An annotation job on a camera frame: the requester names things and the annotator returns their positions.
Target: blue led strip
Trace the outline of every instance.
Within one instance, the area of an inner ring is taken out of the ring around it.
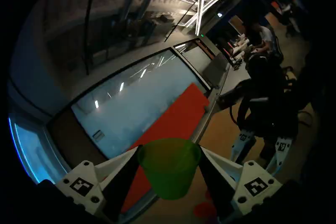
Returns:
[[[13,142],[14,142],[14,146],[15,146],[16,152],[17,152],[17,154],[18,154],[18,157],[19,157],[19,159],[20,159],[20,161],[21,161],[21,164],[22,164],[22,166],[23,166],[25,172],[26,172],[27,175],[29,176],[29,173],[27,172],[27,170],[26,170],[25,167],[24,167],[24,163],[23,163],[23,160],[22,160],[22,158],[21,158],[21,156],[20,156],[20,153],[19,153],[19,150],[18,150],[18,146],[16,145],[16,141],[15,141],[15,138],[14,138],[14,134],[13,134],[13,129],[12,129],[12,124],[11,124],[11,119],[10,119],[10,118],[8,118],[8,122],[9,122],[9,128],[10,128],[10,132],[11,132],[11,134],[12,134],[12,138],[13,138]],[[21,143],[20,143],[20,137],[18,136],[18,130],[17,130],[17,128],[16,128],[16,124],[14,124],[14,125],[15,125],[16,135],[17,135],[17,137],[18,137],[18,143],[19,143],[19,145],[20,145],[20,149],[21,149],[21,151],[22,151],[22,153],[23,153],[24,159],[25,159],[25,161],[26,161],[26,163],[27,163],[27,165],[28,165],[28,167],[29,167],[31,173],[33,174],[34,178],[36,179],[37,183],[39,183],[39,180],[36,178],[36,176],[35,176],[35,174],[34,174],[32,168],[31,168],[31,166],[30,166],[30,164],[29,164],[29,162],[28,162],[28,160],[27,160],[27,157],[26,157],[26,155],[24,154],[24,150],[22,149],[22,146],[21,146]]]

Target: table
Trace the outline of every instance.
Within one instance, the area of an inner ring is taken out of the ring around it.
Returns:
[[[250,79],[250,76],[246,71],[245,66],[246,66],[245,62],[241,63],[240,68],[238,70],[234,70],[233,67],[230,66],[223,89],[220,93],[221,95],[224,95],[232,91],[240,81]]]

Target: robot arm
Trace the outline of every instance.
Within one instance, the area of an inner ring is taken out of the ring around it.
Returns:
[[[56,187],[87,213],[119,222],[120,210],[139,166],[141,146],[94,166],[83,161]],[[239,165],[201,147],[199,167],[222,222],[242,217],[263,204],[281,184],[256,162]]]

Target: red object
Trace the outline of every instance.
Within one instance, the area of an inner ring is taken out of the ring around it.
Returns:
[[[225,50],[225,48],[223,48],[224,49],[224,51],[229,55],[229,57],[231,57],[231,55],[228,53],[228,51],[227,50]]]
[[[198,204],[194,207],[193,213],[197,218],[210,218],[217,215],[216,207],[210,202]]]
[[[277,2],[272,2],[271,5],[276,9],[278,10],[280,7],[279,7],[279,4]]]
[[[189,139],[207,105],[209,105],[208,99],[192,83],[130,149],[162,138]],[[143,169],[139,166],[121,212],[128,211],[150,188],[151,185]]]

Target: blue light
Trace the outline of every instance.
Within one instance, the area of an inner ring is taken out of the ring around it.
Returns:
[[[23,161],[22,161],[22,159],[21,159],[21,156],[20,156],[20,154],[19,154],[18,147],[16,146],[16,142],[15,142],[15,138],[14,138],[14,135],[13,135],[12,126],[11,126],[11,119],[10,119],[10,118],[8,118],[8,119],[9,119],[10,131],[12,132],[12,137],[13,137],[14,145],[15,145],[15,148],[16,148],[16,152],[18,153],[18,156],[19,156],[19,158],[20,158],[20,160],[21,160],[22,165],[24,165],[24,163],[23,163]],[[20,145],[20,149],[22,150],[22,154],[23,154],[23,156],[24,156],[24,160],[26,161],[26,163],[27,163],[27,165],[28,165],[28,167],[29,167],[31,173],[33,174],[34,178],[36,179],[37,183],[39,183],[39,180],[38,180],[37,177],[35,176],[35,173],[34,173],[34,171],[32,170],[32,168],[31,168],[31,166],[30,166],[30,164],[29,164],[29,162],[28,162],[28,160],[27,160],[26,155],[24,154],[24,150],[23,150],[22,145],[21,145],[21,143],[20,143],[20,137],[18,136],[18,129],[16,128],[16,124],[14,124],[14,126],[15,126],[15,132],[16,132],[16,135],[17,135],[17,137],[18,137],[18,144]]]
[[[15,149],[16,149],[16,153],[18,154],[18,158],[20,159],[21,164],[22,164],[22,166],[23,166],[23,168],[24,168],[24,163],[23,163],[23,161],[22,161],[22,159],[21,159],[21,156],[20,156],[20,154],[19,154],[19,152],[18,152],[18,147],[16,146],[16,142],[15,142],[15,138],[14,138],[14,134],[13,134],[13,130],[12,130],[12,123],[11,123],[11,119],[10,119],[10,118],[8,118],[8,122],[9,122],[10,133],[12,134],[12,138],[13,138],[14,146],[15,146]]]

